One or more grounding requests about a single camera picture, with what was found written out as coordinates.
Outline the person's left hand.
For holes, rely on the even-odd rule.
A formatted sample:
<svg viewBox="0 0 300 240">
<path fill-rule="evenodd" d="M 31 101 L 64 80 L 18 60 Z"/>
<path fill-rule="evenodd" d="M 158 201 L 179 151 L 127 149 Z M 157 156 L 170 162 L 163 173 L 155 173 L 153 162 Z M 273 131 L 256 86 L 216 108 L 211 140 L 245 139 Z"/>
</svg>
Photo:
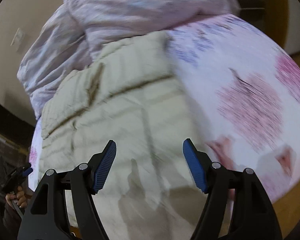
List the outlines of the person's left hand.
<svg viewBox="0 0 300 240">
<path fill-rule="evenodd" d="M 13 204 L 15 203 L 20 209 L 25 209 L 27 207 L 27 198 L 25 196 L 25 192 L 22 188 L 22 186 L 18 186 L 16 193 L 9 193 L 6 194 L 6 202 L 7 204 L 12 208 L 15 209 Z"/>
</svg>

